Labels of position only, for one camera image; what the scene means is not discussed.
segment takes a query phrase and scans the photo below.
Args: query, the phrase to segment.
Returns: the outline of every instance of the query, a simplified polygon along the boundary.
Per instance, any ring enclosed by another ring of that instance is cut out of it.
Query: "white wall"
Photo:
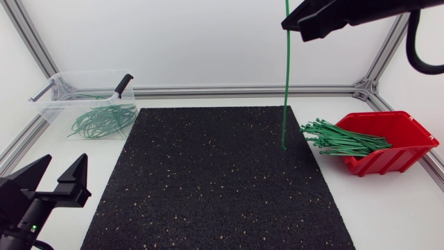
[[[36,116],[37,112],[25,104],[45,83],[46,78],[0,6],[0,153]]]
[[[285,80],[284,0],[22,2],[60,71],[126,68],[138,86]],[[292,33],[292,84],[353,84],[392,23],[346,27],[309,43]]]
[[[444,64],[444,6],[421,12],[416,48],[426,63]],[[380,80],[380,94],[397,110],[415,117],[444,144],[444,74],[428,76],[414,70],[405,52],[405,39]],[[437,148],[444,158],[444,147]]]

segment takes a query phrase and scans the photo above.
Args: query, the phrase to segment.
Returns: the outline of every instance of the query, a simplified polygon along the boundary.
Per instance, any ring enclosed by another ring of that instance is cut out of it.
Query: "black rubber mat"
[[[141,109],[83,249],[354,249],[291,109]]]

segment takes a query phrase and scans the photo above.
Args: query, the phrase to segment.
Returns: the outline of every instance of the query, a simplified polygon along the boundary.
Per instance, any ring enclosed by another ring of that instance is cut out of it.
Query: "red storage bin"
[[[342,156],[348,169],[360,177],[366,174],[405,172],[439,142],[404,111],[351,113],[336,124],[348,131],[385,137],[393,145],[366,157]]]

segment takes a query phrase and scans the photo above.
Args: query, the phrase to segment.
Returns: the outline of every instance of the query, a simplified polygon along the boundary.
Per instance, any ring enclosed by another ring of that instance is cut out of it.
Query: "transparent plastic box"
[[[127,70],[60,72],[28,102],[68,139],[126,139],[137,117]]]

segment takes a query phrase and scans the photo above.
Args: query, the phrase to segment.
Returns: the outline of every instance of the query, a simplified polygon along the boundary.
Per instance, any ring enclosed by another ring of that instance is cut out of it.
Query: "black handle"
[[[130,74],[126,74],[122,78],[122,81],[120,81],[120,83],[116,87],[115,92],[119,93],[119,98],[122,98],[122,92],[125,90],[127,84],[131,81],[131,79],[134,79],[134,77],[131,76]]]

